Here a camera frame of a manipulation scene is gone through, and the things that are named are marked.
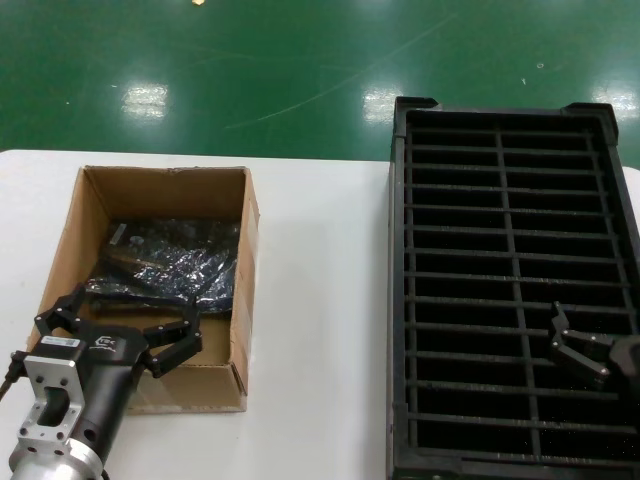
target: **open cardboard box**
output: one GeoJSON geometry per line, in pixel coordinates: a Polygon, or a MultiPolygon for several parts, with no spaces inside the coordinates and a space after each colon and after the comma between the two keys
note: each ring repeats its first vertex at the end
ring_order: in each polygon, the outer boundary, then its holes
{"type": "MultiPolygon", "coordinates": [[[[203,316],[202,352],[160,379],[145,372],[130,412],[244,411],[259,219],[251,172],[241,167],[82,168],[39,311],[51,308],[58,297],[86,281],[98,260],[110,221],[121,218],[241,221],[231,320],[228,315],[203,316]]],[[[180,318],[179,313],[110,315],[88,308],[83,308],[81,315],[97,323],[140,329],[180,318]]],[[[34,329],[28,340],[29,350],[38,338],[34,329]]]]}

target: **green floor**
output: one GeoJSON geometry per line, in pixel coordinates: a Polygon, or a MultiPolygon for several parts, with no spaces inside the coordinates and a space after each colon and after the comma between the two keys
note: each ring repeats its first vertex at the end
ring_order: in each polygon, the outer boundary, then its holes
{"type": "Polygon", "coordinates": [[[387,160],[397,95],[610,102],[640,166],[637,0],[0,0],[0,150],[387,160]]]}

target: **black plastic crate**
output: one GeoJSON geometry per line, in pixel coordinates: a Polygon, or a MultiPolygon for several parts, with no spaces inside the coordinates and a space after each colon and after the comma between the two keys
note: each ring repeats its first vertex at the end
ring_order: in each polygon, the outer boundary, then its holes
{"type": "Polygon", "coordinates": [[[548,359],[572,328],[638,333],[640,241],[610,105],[398,98],[391,192],[394,479],[640,479],[612,391],[548,359]]]}

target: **cable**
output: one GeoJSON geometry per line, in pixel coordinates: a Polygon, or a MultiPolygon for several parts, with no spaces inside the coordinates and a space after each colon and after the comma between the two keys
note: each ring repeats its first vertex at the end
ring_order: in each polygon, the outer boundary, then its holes
{"type": "Polygon", "coordinates": [[[27,358],[26,352],[13,352],[11,354],[11,363],[9,369],[4,377],[4,382],[0,386],[0,400],[4,398],[6,393],[11,388],[11,385],[16,383],[20,377],[26,377],[27,371],[24,368],[24,359],[27,358]]]}

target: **white table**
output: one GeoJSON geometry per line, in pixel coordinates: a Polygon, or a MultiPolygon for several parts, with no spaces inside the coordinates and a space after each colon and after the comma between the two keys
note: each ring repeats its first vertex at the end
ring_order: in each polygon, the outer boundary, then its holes
{"type": "MultiPolygon", "coordinates": [[[[82,152],[0,154],[0,373],[24,348],[82,165],[246,165],[260,205],[248,411],[125,418],[114,480],[384,478],[389,165],[82,152]]],[[[0,476],[32,404],[0,403],[0,476]]]]}

